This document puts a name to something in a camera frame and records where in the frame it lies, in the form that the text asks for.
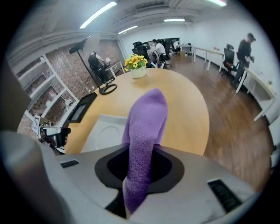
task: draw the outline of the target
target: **purple towel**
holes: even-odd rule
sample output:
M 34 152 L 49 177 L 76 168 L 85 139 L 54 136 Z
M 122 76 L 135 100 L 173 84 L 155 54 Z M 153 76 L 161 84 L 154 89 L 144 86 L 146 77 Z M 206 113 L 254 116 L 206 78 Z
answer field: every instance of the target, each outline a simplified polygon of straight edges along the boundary
M 152 89 L 132 106 L 122 143 L 129 145 L 129 165 L 124 182 L 124 203 L 132 214 L 144 201 L 151 183 L 151 158 L 154 144 L 160 144 L 168 108 L 159 89 Z

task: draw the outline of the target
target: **ceiling light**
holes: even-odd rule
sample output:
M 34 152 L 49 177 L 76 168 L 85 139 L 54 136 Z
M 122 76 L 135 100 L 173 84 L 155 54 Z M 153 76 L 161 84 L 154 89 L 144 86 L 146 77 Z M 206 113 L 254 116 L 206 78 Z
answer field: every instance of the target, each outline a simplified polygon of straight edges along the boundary
M 185 22 L 185 19 L 165 19 L 165 22 Z
M 105 5 L 103 8 L 99 9 L 96 13 L 94 13 L 92 16 L 89 17 L 88 20 L 86 20 L 81 26 L 80 29 L 85 28 L 91 21 L 93 21 L 97 16 L 108 10 L 109 8 L 115 6 L 116 2 L 110 2 L 109 4 Z
M 121 31 L 119 34 L 124 33 L 124 32 L 126 32 L 126 31 L 128 31 L 128 30 L 134 29 L 134 28 L 136 28 L 136 27 L 137 27 L 137 26 L 130 27 L 130 28 L 126 29 L 126 30 Z
M 212 2 L 212 3 L 214 3 L 214 4 L 217 4 L 218 6 L 221 6 L 221 7 L 224 7 L 224 6 L 227 5 L 227 4 L 226 4 L 224 1 L 222 1 L 222 0 L 207 0 L 207 1 Z

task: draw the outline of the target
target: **gray device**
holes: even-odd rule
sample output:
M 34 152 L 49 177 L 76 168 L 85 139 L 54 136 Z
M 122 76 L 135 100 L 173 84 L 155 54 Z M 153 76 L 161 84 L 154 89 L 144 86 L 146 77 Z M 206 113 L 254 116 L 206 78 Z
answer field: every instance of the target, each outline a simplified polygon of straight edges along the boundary
M 1 132 L 0 139 L 9 176 L 51 223 L 233 223 L 257 198 L 248 184 L 217 162 L 157 146 L 180 160 L 182 178 L 167 192 L 147 195 L 127 220 L 108 210 L 119 191 L 107 187 L 95 171 L 98 161 L 126 145 L 55 156 L 48 146 L 15 132 Z

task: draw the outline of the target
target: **white tray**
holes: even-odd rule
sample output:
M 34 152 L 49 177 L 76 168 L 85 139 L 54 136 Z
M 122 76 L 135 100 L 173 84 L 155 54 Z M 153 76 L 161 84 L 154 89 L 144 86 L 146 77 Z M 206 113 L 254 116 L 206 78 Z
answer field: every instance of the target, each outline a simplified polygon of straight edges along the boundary
M 121 144 L 125 124 L 126 117 L 99 115 L 81 152 L 96 151 Z

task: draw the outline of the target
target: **white vase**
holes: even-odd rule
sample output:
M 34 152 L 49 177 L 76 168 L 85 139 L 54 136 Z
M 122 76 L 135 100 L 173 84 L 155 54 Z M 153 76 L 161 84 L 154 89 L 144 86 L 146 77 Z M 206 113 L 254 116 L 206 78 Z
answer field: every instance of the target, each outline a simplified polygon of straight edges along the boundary
M 132 75 L 132 78 L 134 78 L 134 79 L 141 78 L 146 75 L 146 70 L 145 70 L 144 66 L 142 66 L 141 68 L 138 68 L 138 69 L 132 69 L 131 75 Z

